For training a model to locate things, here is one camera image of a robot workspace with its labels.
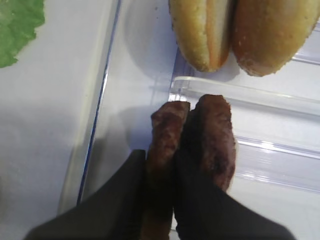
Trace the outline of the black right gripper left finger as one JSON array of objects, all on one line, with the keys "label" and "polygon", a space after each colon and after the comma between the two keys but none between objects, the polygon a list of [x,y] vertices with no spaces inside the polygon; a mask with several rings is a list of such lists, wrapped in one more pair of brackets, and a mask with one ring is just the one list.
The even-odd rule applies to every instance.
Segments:
[{"label": "black right gripper left finger", "polygon": [[144,150],[133,150],[120,169],[80,205],[33,228],[27,240],[140,239],[145,180]]}]

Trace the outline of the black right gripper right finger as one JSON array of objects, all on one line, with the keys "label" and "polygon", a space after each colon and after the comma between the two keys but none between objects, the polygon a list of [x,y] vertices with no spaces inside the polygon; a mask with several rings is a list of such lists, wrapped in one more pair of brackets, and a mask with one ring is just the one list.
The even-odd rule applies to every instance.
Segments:
[{"label": "black right gripper right finger", "polygon": [[245,207],[216,186],[180,149],[174,155],[174,216],[182,240],[293,240],[283,225]]}]

